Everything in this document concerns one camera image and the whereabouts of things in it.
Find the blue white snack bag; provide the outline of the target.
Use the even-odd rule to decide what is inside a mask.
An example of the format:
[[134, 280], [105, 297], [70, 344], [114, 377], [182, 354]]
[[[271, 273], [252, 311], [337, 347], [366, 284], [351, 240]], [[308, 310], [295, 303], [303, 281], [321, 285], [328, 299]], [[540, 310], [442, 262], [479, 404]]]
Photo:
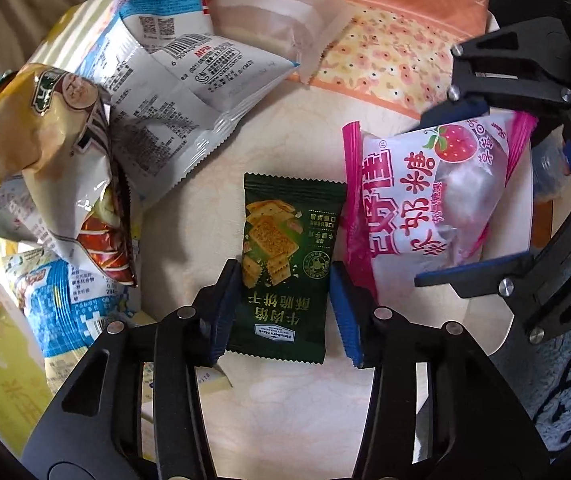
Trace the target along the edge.
[[127, 0], [80, 75], [108, 92], [113, 153], [150, 207], [296, 67], [215, 35], [206, 0]]

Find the dark green cracker packet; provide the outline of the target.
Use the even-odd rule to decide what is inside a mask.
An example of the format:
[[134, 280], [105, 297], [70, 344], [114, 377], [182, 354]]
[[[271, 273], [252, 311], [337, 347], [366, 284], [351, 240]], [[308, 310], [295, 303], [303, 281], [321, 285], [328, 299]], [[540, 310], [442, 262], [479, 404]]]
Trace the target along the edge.
[[246, 174], [244, 192], [242, 287], [227, 349], [321, 364], [346, 185]]

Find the orange floral towel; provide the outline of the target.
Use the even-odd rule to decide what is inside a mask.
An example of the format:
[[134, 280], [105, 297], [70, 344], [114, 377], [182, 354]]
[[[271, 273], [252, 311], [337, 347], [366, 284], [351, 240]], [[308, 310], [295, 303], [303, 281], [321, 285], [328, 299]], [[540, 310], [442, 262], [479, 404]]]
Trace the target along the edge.
[[446, 98], [450, 49], [488, 0], [206, 0], [217, 35], [288, 58], [303, 84], [418, 118]]

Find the yellow chip bag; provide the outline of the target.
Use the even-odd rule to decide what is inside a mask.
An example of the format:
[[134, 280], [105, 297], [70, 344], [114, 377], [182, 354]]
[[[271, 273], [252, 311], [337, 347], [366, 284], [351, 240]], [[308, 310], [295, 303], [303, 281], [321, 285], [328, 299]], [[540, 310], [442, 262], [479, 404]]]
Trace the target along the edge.
[[0, 185], [21, 176], [77, 269], [136, 284], [129, 191], [112, 154], [108, 109], [91, 81], [31, 63], [0, 81]]

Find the pink strawberry candy bag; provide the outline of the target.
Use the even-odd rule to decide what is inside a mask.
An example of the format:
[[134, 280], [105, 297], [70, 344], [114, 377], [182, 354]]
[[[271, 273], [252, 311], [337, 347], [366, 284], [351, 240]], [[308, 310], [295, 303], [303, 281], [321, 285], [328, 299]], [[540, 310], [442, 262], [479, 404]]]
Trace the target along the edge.
[[417, 275], [479, 259], [537, 122], [504, 110], [394, 136], [345, 125], [344, 262], [353, 283], [377, 299], [406, 297]]

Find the grey white printed bag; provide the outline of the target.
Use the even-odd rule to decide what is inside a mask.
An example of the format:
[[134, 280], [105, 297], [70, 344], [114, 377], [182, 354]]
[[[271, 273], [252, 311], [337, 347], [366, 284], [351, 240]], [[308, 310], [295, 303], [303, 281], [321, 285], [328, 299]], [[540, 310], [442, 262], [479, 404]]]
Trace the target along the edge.
[[0, 238], [56, 250], [54, 238], [21, 176], [0, 185]]

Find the light blue small packet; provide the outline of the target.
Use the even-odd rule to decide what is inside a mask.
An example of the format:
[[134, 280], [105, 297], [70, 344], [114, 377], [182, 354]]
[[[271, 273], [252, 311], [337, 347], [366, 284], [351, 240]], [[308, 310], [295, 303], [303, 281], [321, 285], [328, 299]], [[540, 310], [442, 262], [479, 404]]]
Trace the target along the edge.
[[136, 289], [76, 269], [46, 248], [7, 256], [2, 268], [42, 352], [47, 385], [53, 392], [109, 323], [137, 321]]

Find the green cardboard box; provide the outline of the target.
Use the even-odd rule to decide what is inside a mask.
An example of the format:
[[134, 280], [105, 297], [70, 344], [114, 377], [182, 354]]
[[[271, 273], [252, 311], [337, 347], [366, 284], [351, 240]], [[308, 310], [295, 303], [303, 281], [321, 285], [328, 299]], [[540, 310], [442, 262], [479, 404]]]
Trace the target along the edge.
[[0, 284], [0, 440], [20, 457], [52, 400], [28, 321]]

